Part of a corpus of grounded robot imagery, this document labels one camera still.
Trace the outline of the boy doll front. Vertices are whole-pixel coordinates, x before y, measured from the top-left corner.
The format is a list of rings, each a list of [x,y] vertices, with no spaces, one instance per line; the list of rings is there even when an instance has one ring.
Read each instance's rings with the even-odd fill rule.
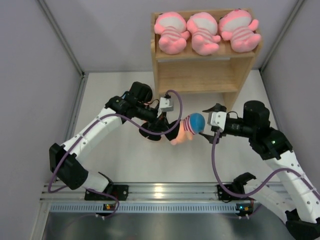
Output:
[[[165,137],[172,145],[182,144],[185,141],[191,141],[194,135],[202,133],[205,128],[205,118],[200,113],[192,113],[182,120],[175,120],[169,124],[171,129],[176,123],[178,125],[167,134]]]

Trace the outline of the pink plush face down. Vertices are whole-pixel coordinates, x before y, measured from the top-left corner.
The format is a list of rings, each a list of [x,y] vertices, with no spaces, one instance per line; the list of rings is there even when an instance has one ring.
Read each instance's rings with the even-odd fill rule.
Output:
[[[191,34],[191,47],[201,56],[209,56],[219,50],[218,24],[207,12],[193,14],[187,21],[187,30]]]

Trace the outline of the pink plush with heart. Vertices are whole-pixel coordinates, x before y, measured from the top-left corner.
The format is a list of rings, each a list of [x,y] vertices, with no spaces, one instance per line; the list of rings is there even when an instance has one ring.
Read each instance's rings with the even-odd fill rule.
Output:
[[[174,11],[161,13],[157,17],[154,33],[160,35],[158,41],[160,50],[168,55],[181,53],[190,37],[186,20]]]

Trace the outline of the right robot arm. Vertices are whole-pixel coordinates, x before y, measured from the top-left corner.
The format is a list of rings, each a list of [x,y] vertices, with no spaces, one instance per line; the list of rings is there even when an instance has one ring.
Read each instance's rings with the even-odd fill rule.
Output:
[[[228,189],[222,183],[211,152],[213,173],[219,188],[237,199],[251,198],[273,212],[296,240],[320,237],[320,194],[310,183],[297,160],[293,146],[281,131],[270,126],[270,111],[258,100],[243,105],[242,117],[230,117],[219,103],[205,110],[214,135],[204,134],[210,144],[231,135],[247,138],[250,147],[273,172],[263,181],[245,172],[236,177]]]

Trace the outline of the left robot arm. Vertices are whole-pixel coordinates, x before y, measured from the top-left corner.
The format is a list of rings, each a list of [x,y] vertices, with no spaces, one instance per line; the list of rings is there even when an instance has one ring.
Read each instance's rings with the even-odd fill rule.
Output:
[[[50,183],[60,179],[71,190],[84,188],[97,194],[102,200],[113,194],[113,181],[102,173],[84,168],[87,155],[112,131],[133,118],[145,122],[139,126],[146,137],[161,137],[174,131],[177,123],[169,125],[167,112],[174,109],[171,90],[151,106],[153,91],[145,83],[135,81],[121,96],[108,100],[100,113],[83,130],[62,144],[49,148],[52,177]]]

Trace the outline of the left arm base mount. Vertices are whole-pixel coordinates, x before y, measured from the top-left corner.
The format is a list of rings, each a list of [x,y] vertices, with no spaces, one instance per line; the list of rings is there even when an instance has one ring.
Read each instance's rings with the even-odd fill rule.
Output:
[[[117,199],[119,201],[126,201],[129,195],[129,185],[127,184],[115,184],[111,190],[104,192],[98,192],[93,189],[87,189],[85,191],[85,201],[112,201]]]

